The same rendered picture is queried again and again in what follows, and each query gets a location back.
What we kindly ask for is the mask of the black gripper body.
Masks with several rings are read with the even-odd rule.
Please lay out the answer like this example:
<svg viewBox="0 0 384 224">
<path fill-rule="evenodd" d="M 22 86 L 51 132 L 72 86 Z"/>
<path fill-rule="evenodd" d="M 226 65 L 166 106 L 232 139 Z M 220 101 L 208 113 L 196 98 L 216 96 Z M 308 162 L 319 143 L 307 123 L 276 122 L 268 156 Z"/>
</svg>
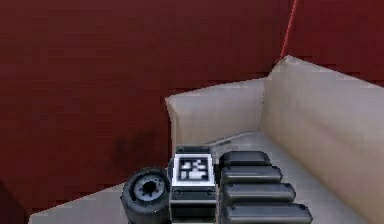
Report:
<svg viewBox="0 0 384 224">
<path fill-rule="evenodd" d="M 133 174 L 120 196 L 128 224 L 169 224 L 169 193 L 165 168 L 144 168 Z"/>
</svg>

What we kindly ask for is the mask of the beige sofa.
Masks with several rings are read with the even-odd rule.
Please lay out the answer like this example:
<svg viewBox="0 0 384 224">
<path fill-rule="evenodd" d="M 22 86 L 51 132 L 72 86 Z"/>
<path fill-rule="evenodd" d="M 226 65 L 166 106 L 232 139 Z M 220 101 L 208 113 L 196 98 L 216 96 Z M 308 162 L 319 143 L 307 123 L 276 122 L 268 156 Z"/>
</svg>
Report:
<svg viewBox="0 0 384 224">
<path fill-rule="evenodd" d="M 312 224 L 384 224 L 384 88 L 287 56 L 266 78 L 166 103 L 173 145 L 266 151 Z"/>
</svg>

